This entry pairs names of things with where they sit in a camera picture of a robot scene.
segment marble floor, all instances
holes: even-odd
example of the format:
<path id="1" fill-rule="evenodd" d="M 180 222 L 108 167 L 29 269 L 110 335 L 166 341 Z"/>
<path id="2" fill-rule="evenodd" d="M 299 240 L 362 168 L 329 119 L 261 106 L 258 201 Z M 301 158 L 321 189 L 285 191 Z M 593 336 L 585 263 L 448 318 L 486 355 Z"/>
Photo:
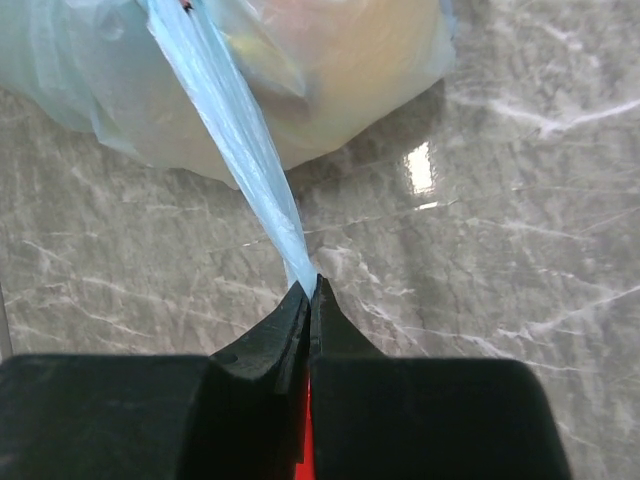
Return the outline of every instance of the marble floor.
<path id="1" fill-rule="evenodd" d="M 384 351 L 520 359 L 576 479 L 640 478 L 640 4 L 456 9 L 454 73 L 290 172 L 309 250 Z M 17 353 L 208 353 L 285 291 L 239 192 L 4 91 L 0 283 Z"/>

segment garbage bag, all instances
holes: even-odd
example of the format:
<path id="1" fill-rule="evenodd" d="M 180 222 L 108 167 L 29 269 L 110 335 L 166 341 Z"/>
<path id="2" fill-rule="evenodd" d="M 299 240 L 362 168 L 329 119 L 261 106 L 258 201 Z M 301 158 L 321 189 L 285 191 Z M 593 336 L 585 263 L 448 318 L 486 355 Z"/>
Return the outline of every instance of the garbage bag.
<path id="1" fill-rule="evenodd" d="M 233 186 L 146 28 L 147 1 L 0 2 L 0 85 L 148 165 Z M 339 148 L 426 90 L 454 58 L 452 16 L 438 0 L 204 0 L 204 7 L 286 169 Z"/>
<path id="2" fill-rule="evenodd" d="M 187 92 L 251 208 L 282 255 L 289 283 L 311 298 L 311 264 L 293 195 L 266 122 L 227 43 L 204 8 L 187 15 L 176 1 L 145 0 L 149 30 Z"/>

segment gray marble tile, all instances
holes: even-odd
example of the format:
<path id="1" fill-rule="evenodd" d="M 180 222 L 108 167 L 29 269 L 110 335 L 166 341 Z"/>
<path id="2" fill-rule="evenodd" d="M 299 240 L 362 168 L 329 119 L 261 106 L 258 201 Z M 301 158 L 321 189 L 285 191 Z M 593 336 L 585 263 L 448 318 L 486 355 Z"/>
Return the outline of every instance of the gray marble tile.
<path id="1" fill-rule="evenodd" d="M 640 478 L 640 5 L 457 2 L 445 82 L 290 172 L 313 259 L 388 353 L 528 363 L 576 479 Z M 0 93 L 17 352 L 211 352 L 285 291 L 238 192 Z"/>

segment plastic bag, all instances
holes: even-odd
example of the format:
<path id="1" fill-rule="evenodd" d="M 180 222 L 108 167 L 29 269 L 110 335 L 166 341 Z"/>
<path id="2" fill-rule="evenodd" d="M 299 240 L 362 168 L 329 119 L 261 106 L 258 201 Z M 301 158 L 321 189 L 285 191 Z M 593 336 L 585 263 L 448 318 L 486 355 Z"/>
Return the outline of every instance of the plastic bag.
<path id="1" fill-rule="evenodd" d="M 311 264 L 296 204 L 269 130 L 223 34 L 202 0 L 189 15 L 177 1 L 147 0 L 149 30 L 173 67 L 234 179 L 282 255 L 290 285 L 311 298 Z"/>
<path id="2" fill-rule="evenodd" d="M 454 58 L 451 16 L 438 0 L 204 3 L 286 169 L 339 148 L 426 90 Z M 146 4 L 0 2 L 0 85 L 146 164 L 233 185 L 146 28 Z"/>

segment red part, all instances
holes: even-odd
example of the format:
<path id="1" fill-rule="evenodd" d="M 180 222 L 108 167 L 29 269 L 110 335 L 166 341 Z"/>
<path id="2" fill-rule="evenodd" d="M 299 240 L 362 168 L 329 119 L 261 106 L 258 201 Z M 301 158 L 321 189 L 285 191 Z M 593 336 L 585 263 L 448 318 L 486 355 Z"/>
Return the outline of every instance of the red part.
<path id="1" fill-rule="evenodd" d="M 304 462 L 296 466 L 296 480 L 315 480 L 313 428 L 311 426 L 311 385 L 307 386 L 307 421 L 304 429 Z"/>

